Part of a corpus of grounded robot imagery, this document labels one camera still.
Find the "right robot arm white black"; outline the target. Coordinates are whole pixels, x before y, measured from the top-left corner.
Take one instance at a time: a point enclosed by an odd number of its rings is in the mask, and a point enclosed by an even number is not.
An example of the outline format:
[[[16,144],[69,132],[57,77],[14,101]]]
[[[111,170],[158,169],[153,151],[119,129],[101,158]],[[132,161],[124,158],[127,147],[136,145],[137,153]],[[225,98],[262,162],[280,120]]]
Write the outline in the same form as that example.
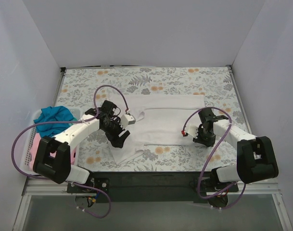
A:
[[[274,149],[270,138],[258,137],[232,125],[227,115],[215,115],[212,108],[198,110],[201,121],[193,126],[193,142],[206,147],[217,147],[216,137],[228,142],[236,150],[236,164],[211,170],[201,184],[215,191],[223,190],[228,183],[242,181],[253,183],[276,178],[279,175]]]

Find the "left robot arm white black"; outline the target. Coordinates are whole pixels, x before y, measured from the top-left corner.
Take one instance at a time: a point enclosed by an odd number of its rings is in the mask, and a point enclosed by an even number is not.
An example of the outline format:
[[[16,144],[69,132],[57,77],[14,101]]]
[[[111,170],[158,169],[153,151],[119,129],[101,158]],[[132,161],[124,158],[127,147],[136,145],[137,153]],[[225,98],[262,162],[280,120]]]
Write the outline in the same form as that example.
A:
[[[91,192],[95,181],[91,172],[71,163],[71,153],[90,134],[101,130],[114,148],[123,148],[130,135],[127,126],[136,122],[128,110],[122,116],[115,115],[117,106],[104,101],[99,108],[90,108],[81,119],[65,131],[41,138],[33,163],[33,171],[55,183],[78,183],[83,192]]]

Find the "white t shirt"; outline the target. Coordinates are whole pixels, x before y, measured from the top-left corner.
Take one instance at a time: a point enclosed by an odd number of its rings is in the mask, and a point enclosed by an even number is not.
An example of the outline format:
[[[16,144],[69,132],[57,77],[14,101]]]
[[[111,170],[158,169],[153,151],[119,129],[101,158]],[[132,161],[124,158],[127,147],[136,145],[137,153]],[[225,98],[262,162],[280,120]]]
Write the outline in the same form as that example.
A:
[[[116,164],[142,155],[146,145],[195,145],[181,131],[187,118],[205,106],[203,95],[131,94],[125,99],[136,123],[127,126],[130,135],[123,148],[109,147]]]

